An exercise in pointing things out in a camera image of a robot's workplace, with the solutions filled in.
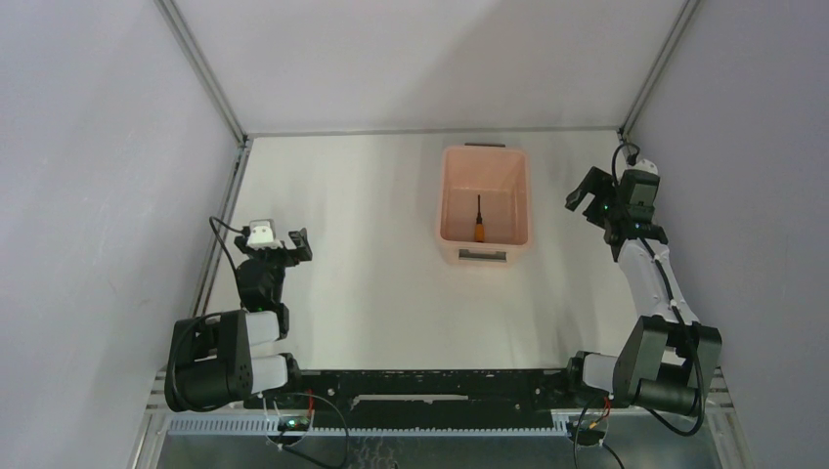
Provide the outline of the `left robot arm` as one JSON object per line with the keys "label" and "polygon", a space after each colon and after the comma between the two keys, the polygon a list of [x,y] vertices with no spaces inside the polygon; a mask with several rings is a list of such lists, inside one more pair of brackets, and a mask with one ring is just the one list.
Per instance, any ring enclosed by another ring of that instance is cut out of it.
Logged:
{"label": "left robot arm", "polygon": [[[230,265],[240,303],[175,324],[164,384],[174,411],[210,412],[242,403],[271,412],[281,405],[345,414],[362,395],[520,401],[565,394],[561,372],[547,377],[537,369],[494,369],[479,352],[464,356],[459,350],[476,342],[497,356],[512,351],[513,322],[528,313],[530,301],[514,275],[473,269],[438,277],[430,266],[415,265],[412,246],[375,248],[372,255],[389,260],[391,273],[353,288],[354,280],[367,277],[370,259],[354,242],[338,242],[322,264],[330,282],[309,291],[309,313],[333,320],[335,336],[354,336],[373,357],[406,353],[414,366],[379,361],[371,368],[314,371],[302,369],[289,352],[257,357],[257,347],[289,334],[284,279],[287,270],[313,260],[308,233],[299,229],[280,239],[267,218],[233,227],[213,216],[208,225],[227,259],[243,256]],[[544,387],[547,380],[550,390]]]}

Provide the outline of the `yellow handled black screwdriver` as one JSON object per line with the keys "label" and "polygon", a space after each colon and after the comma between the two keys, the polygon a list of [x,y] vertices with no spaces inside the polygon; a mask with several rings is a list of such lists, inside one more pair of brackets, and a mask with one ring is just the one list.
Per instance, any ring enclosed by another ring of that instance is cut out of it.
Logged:
{"label": "yellow handled black screwdriver", "polygon": [[486,239],[485,235],[485,226],[483,222],[482,210],[481,210],[481,195],[477,195],[477,210],[476,210],[476,219],[475,219],[475,227],[473,233],[473,240],[475,242],[483,243]]}

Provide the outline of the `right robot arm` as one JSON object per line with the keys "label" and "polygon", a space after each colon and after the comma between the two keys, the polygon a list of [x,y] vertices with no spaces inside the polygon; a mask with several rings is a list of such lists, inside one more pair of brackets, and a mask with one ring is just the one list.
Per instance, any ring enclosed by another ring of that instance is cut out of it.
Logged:
{"label": "right robot arm", "polygon": [[602,394],[620,407],[697,417],[720,359],[720,332],[702,324],[685,301],[670,264],[668,237],[655,224],[660,178],[628,169],[620,179],[592,167],[567,196],[574,211],[603,229],[614,262],[631,289],[638,318],[616,356],[580,351],[568,361],[566,397],[592,405]]}

